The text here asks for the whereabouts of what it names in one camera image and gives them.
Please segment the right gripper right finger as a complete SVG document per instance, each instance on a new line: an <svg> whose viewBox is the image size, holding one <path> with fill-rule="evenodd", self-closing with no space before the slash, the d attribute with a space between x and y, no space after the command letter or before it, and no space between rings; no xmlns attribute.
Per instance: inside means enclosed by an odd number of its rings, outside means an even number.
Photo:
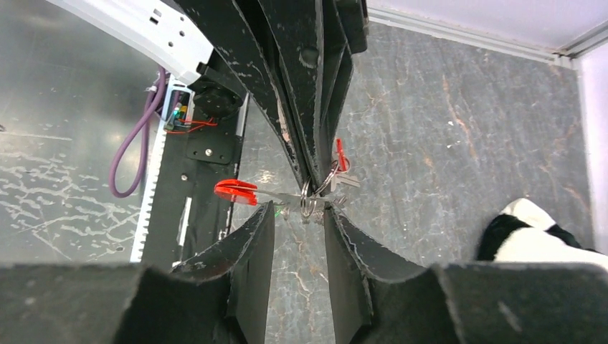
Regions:
<svg viewBox="0 0 608 344"><path fill-rule="evenodd" d="M423 267L327 206L337 343L605 343L607 271L589 263Z"/></svg>

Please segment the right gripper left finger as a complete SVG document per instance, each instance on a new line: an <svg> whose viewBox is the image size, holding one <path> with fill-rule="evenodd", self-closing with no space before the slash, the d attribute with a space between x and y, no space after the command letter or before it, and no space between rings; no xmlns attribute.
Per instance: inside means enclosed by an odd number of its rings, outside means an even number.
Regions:
<svg viewBox="0 0 608 344"><path fill-rule="evenodd" d="M1 268L3 343L263 343L275 207L170 272L145 264Z"/></svg>

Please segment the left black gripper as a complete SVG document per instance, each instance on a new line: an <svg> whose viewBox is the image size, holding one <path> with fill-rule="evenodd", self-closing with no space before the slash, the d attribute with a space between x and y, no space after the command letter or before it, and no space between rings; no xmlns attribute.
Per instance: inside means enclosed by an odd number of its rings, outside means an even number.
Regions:
<svg viewBox="0 0 608 344"><path fill-rule="evenodd" d="M366 0L177 1L251 94L299 187L317 190L353 74L368 48Z"/></svg>

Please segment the metal key holder red handle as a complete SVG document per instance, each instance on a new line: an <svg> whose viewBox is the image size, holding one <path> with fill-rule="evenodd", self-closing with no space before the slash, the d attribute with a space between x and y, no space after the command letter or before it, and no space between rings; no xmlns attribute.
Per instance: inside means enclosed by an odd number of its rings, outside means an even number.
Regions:
<svg viewBox="0 0 608 344"><path fill-rule="evenodd" d="M327 196L315 196L314 192L307 196L304 191L299 194L277 193L264 191L256 185L237 179L226 179L219 181L214 186L214 193L232 203L246 204L248 206L258 205L258 195L266 195L283 204L284 217L291 211L298 211L303 221L314 221L321 224L323 221L323 206L329 201Z"/></svg>

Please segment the key with red tag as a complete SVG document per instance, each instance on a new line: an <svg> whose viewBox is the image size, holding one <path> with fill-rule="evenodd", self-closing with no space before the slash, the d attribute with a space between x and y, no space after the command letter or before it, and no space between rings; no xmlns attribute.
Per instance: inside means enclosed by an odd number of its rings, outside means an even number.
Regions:
<svg viewBox="0 0 608 344"><path fill-rule="evenodd" d="M332 162L330 173L320 187L314 192L315 196L334 192L338 186L345 185L354 188L360 187L357 177L349 175L351 168L350 160L346 157L343 149L343 141L336 138L336 159Z"/></svg>

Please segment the key with green tag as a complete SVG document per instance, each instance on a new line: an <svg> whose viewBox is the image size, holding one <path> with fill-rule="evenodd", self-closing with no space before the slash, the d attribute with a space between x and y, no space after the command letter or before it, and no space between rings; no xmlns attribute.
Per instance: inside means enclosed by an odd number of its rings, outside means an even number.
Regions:
<svg viewBox="0 0 608 344"><path fill-rule="evenodd" d="M281 216L284 208L283 204L275 204L275 217Z"/></svg>

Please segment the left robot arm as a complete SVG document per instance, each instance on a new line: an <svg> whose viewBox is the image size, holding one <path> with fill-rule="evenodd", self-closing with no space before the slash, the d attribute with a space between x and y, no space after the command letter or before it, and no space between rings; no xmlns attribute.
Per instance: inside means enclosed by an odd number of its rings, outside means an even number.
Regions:
<svg viewBox="0 0 608 344"><path fill-rule="evenodd" d="M198 97L249 95L299 184L323 193L353 74L365 1L58 1L160 64Z"/></svg>

